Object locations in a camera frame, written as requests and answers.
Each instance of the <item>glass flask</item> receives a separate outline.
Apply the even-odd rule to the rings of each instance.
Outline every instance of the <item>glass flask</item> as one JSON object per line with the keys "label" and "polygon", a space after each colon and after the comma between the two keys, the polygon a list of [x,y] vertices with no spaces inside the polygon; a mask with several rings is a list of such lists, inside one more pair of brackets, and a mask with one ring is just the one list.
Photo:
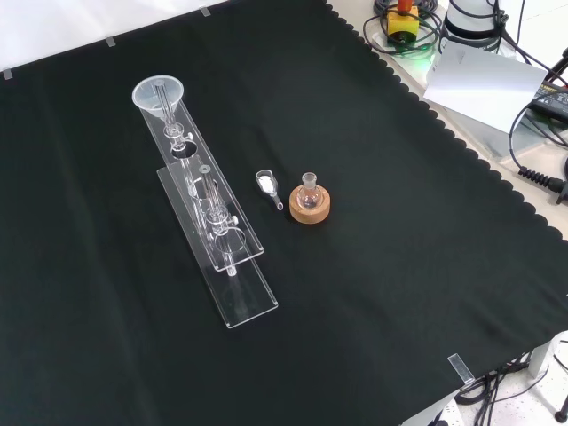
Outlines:
{"label": "glass flask", "polygon": [[315,209],[323,202],[323,193],[316,185],[318,177],[315,173],[304,173],[302,176],[302,188],[298,192],[298,205],[304,209]]}

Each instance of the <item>black tablecloth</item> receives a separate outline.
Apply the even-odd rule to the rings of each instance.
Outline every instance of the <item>black tablecloth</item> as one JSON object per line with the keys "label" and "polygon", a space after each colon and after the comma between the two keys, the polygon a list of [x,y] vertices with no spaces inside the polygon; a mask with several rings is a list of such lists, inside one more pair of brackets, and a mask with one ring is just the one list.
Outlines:
{"label": "black tablecloth", "polygon": [[[0,83],[0,424],[395,426],[568,328],[568,249],[320,0],[248,0]],[[185,103],[278,310],[221,322],[130,93]],[[274,211],[311,170],[330,217]]]}

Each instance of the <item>black connector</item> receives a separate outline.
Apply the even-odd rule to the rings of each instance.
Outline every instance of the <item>black connector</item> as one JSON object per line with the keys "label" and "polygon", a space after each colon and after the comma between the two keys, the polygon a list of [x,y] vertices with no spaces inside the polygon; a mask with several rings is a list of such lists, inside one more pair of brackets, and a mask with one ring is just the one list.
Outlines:
{"label": "black connector", "polygon": [[560,194],[556,200],[556,204],[560,204],[562,201],[568,201],[568,182],[556,177],[548,177],[537,171],[527,169],[526,167],[521,167],[518,174],[523,178],[532,180],[534,183],[548,188],[553,193]]}

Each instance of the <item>glass chromatography column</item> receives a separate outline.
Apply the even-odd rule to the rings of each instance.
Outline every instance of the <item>glass chromatography column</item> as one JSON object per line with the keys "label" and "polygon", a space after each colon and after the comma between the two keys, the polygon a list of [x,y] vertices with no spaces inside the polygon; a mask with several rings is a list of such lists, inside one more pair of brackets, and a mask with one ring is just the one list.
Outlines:
{"label": "glass chromatography column", "polygon": [[157,75],[132,92],[166,167],[158,176],[229,328],[276,307],[255,257],[260,241],[187,112],[183,84]]}

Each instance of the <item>electronic device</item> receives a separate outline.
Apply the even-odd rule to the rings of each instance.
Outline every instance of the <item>electronic device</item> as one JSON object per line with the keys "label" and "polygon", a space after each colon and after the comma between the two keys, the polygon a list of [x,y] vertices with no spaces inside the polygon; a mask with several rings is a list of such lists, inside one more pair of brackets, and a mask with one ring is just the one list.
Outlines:
{"label": "electronic device", "polygon": [[568,124],[568,89],[549,82],[542,82],[534,95],[530,109],[535,113]]}
{"label": "electronic device", "polygon": [[398,0],[397,12],[387,13],[387,35],[398,42],[415,42],[420,22],[412,0]]}

